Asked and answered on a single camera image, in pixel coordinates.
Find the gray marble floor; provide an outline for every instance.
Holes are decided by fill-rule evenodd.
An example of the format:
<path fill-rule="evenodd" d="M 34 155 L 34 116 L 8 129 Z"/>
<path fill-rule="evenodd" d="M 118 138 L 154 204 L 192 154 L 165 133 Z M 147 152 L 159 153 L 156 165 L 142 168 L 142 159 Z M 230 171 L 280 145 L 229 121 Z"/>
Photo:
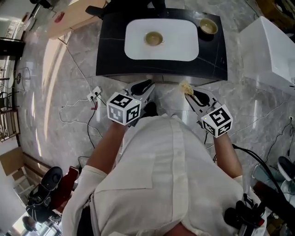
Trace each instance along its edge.
<path fill-rule="evenodd" d="M 260 14 L 255 2 L 248 2 Z M 69 0 L 58 1 L 55 10 L 63 9 L 68 3 Z M 166 4 L 171 8 L 204 11 L 221 17 L 229 79 L 227 82 L 203 87 L 226 104 L 234 117 L 233 129 L 229 132 L 232 141 L 265 159 L 277 134 L 289 122 L 289 116 L 295 117 L 295 97 L 243 77 L 237 36 L 254 21 L 253 10 L 244 0 L 166 0 Z M 95 76 L 101 21 L 73 31 L 66 47 L 58 40 L 48 40 L 47 23 L 51 17 L 52 12 L 41 8 L 35 26 L 25 37 L 24 56 L 18 68 L 29 67 L 30 80 L 26 69 L 21 69 L 25 91 L 17 94 L 20 141 L 25 152 L 66 171 L 70 165 L 77 164 L 78 156 L 89 156 L 93 150 L 86 124 L 75 122 L 88 122 L 93 104 L 79 101 L 75 106 L 66 105 L 86 99 L 89 90 L 96 86 L 101 86 L 102 99 L 107 100 L 113 92 L 122 89 L 125 83 Z M 177 85 L 157 84 L 155 102 L 160 114 L 177 114 L 201 140 L 205 139 L 205 131 L 196 124 L 196 114 Z M 103 135 L 109 124 L 106 108 L 99 104 L 90 125 Z M 89 131 L 91 139 L 97 144 L 101 139 L 97 130 L 89 128 Z M 268 162 L 273 164 L 280 155 L 285 155 L 290 142 L 289 129 L 286 129 L 272 148 Z M 206 147 L 213 156 L 215 153 L 210 136 Z M 250 176 L 256 162 L 245 153 L 238 151 L 238 155 L 245 175 Z M 291 158 L 295 159 L 294 143 L 291 145 Z"/>

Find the white shirt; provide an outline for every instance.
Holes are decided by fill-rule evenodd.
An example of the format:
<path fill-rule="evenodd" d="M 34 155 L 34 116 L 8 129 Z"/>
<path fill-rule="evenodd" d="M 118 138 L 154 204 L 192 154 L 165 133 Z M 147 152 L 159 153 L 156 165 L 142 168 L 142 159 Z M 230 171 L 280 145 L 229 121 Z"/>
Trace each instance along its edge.
<path fill-rule="evenodd" d="M 198 236 L 235 235 L 223 215 L 242 199 L 242 178 L 237 179 L 216 166 L 182 122 L 167 116 L 143 118 L 126 132 L 121 158 L 109 175 L 84 167 L 63 213 L 63 235 L 77 235 L 92 193 L 95 236 L 162 236 L 179 222 Z M 265 228 L 266 222 L 254 235 L 263 235 Z"/>

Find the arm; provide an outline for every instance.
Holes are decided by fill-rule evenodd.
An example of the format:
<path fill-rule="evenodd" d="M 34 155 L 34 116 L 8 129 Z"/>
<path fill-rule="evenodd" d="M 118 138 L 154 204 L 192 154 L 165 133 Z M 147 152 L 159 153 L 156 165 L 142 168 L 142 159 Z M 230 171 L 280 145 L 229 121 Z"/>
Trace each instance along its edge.
<path fill-rule="evenodd" d="M 91 154 L 87 165 L 109 174 L 114 165 L 126 127 L 113 122 Z"/>
<path fill-rule="evenodd" d="M 241 176 L 242 166 L 227 134 L 214 138 L 217 165 L 231 178 Z"/>

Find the small bowl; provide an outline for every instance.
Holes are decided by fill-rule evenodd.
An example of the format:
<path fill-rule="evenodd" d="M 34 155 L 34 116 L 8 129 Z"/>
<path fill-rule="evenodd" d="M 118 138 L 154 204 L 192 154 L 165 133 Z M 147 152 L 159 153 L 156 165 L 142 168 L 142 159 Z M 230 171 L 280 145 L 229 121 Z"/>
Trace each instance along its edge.
<path fill-rule="evenodd" d="M 216 23 L 208 18 L 203 18 L 200 21 L 201 30 L 208 35 L 214 35 L 218 32 L 218 26 Z"/>
<path fill-rule="evenodd" d="M 150 46 L 157 46 L 163 42 L 163 36 L 159 32 L 152 31 L 146 34 L 144 41 Z"/>

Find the wall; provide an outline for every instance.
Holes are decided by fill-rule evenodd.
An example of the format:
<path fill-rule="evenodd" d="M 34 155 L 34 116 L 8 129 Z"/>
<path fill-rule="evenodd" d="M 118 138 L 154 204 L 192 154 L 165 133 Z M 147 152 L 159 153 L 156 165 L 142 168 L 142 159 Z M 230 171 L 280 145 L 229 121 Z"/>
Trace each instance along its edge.
<path fill-rule="evenodd" d="M 0 6 L 0 18 L 21 20 L 27 12 L 32 12 L 35 4 L 30 0 L 6 0 Z"/>
<path fill-rule="evenodd" d="M 11 23 L 10 20 L 7 20 L 7 21 L 1 21 L 0 20 L 0 37 L 4 37 L 5 36 L 10 23 Z"/>
<path fill-rule="evenodd" d="M 0 143 L 0 155 L 17 147 L 16 139 Z M 13 190 L 13 179 L 6 176 L 0 164 L 0 229 L 7 232 L 24 212 L 25 208 Z"/>

